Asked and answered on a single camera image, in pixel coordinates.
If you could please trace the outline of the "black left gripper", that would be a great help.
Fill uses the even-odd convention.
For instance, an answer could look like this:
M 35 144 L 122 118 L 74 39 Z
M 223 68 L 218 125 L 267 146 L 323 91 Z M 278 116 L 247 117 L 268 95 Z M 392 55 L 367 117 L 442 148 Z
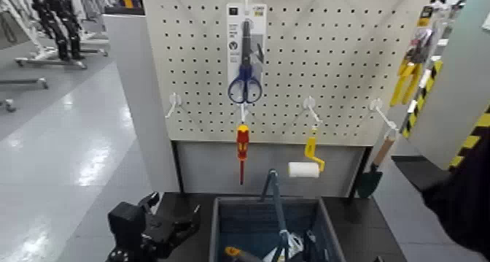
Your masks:
M 179 243 L 178 234 L 196 233 L 201 226 L 201 205 L 178 220 L 153 215 L 152 208 L 160 201 L 160 194 L 152 192 L 139 201 L 139 207 L 146 216 L 146 228 L 143 233 L 144 250 L 149 257 L 169 257 Z

